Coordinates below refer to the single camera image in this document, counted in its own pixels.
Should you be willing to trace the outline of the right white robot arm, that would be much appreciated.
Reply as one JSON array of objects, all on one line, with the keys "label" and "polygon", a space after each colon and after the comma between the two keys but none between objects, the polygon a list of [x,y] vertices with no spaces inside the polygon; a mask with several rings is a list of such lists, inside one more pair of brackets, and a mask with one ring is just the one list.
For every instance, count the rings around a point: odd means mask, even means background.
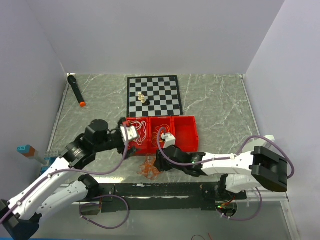
[{"label": "right white robot arm", "polygon": [[177,169],[192,177],[221,175],[218,193],[226,200],[259,187],[277,193],[288,190],[287,160],[263,146],[234,155],[186,153],[171,145],[157,150],[154,166],[160,172]]}]

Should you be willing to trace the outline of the red three-compartment bin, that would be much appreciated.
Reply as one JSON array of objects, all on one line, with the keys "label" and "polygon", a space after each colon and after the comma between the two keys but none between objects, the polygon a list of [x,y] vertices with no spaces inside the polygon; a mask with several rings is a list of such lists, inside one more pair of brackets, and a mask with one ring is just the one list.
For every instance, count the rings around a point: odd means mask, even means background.
[{"label": "red three-compartment bin", "polygon": [[199,135],[194,116],[164,116],[164,117],[128,117],[126,119],[137,130],[139,137],[129,143],[129,147],[136,147],[136,156],[155,154],[157,133],[161,127],[167,133],[175,136],[175,145],[187,153],[197,152]]}]

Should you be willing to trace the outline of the cream chess piece short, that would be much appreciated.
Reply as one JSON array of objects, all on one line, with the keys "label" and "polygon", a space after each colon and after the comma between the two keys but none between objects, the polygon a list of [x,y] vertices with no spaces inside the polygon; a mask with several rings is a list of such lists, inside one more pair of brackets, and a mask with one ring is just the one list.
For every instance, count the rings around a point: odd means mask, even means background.
[{"label": "cream chess piece short", "polygon": [[146,99],[145,99],[144,95],[140,96],[140,101],[141,101],[142,104],[144,104],[146,102]]}]

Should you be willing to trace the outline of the black marker orange cap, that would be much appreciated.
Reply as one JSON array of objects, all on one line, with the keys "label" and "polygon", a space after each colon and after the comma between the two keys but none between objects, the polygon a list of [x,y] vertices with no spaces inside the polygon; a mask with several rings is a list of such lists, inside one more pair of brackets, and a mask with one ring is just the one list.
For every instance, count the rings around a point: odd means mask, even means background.
[{"label": "black marker orange cap", "polygon": [[82,96],[82,93],[81,93],[80,89],[79,89],[79,86],[77,84],[76,78],[73,75],[69,75],[67,77],[67,81],[68,81],[69,85],[71,86],[71,88],[72,88],[72,90],[74,92],[74,95],[75,95],[75,97],[76,97],[76,99],[78,101],[79,106],[81,108],[85,107],[86,106],[86,102],[85,102],[85,100],[84,100],[84,98]]}]

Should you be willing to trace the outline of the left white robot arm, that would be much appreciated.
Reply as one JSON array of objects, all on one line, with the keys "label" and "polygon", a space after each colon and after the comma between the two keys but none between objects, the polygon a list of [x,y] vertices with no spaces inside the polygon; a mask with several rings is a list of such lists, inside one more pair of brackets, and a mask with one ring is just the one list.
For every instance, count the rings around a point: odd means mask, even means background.
[{"label": "left white robot arm", "polygon": [[10,200],[1,200],[0,224],[14,240],[28,240],[56,212],[78,201],[98,199],[96,173],[84,168],[104,151],[116,149],[124,160],[129,158],[134,153],[128,149],[129,143],[138,136],[125,118],[113,130],[106,121],[93,120],[29,187]]}]

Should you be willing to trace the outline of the blue brown toy block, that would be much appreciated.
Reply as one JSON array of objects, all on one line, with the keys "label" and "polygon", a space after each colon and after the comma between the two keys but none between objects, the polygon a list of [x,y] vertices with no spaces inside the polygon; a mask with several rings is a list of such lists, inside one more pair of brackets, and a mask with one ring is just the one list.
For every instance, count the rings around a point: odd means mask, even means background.
[{"label": "blue brown toy block", "polygon": [[36,160],[42,165],[46,165],[47,161],[39,155],[39,152],[30,145],[19,145],[16,148],[17,152],[29,160]]}]

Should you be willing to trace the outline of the white grey stand device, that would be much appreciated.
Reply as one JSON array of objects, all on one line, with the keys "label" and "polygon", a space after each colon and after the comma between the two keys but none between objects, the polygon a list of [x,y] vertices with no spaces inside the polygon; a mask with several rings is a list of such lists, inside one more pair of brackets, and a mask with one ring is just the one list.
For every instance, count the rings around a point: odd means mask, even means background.
[{"label": "white grey stand device", "polygon": [[264,139],[261,139],[258,137],[252,137],[247,141],[245,146],[242,148],[241,153],[252,152],[254,151],[255,147],[265,147],[269,149],[271,147],[271,144]]}]

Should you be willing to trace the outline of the blue lego bricks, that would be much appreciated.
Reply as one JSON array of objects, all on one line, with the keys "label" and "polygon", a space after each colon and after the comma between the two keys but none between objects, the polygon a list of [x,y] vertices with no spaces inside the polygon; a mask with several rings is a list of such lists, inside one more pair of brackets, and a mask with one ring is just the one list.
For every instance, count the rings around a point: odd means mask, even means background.
[{"label": "blue lego bricks", "polygon": [[44,174],[52,166],[52,164],[56,161],[58,157],[59,157],[59,152],[57,150],[47,151],[44,154],[45,164],[41,167],[39,175],[41,176],[42,174]]}]

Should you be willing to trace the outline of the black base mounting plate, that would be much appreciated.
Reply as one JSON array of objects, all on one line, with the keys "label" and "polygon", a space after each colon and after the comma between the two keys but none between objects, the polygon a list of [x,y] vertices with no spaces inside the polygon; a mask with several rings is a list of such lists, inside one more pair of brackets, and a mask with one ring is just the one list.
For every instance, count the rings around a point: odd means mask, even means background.
[{"label": "black base mounting plate", "polygon": [[123,198],[131,211],[188,210],[214,211],[216,203],[233,195],[218,191],[217,182],[102,183],[97,197],[113,194]]}]

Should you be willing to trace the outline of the black white chessboard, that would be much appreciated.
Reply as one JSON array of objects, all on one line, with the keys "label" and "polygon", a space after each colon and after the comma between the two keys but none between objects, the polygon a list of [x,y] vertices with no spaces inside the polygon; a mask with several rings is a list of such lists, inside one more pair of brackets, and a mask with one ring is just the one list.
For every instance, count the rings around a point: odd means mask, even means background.
[{"label": "black white chessboard", "polygon": [[[138,100],[138,92],[145,96],[145,101],[150,101],[150,105]],[[183,107],[177,75],[133,76],[127,78],[127,117],[181,115],[183,115]]]}]

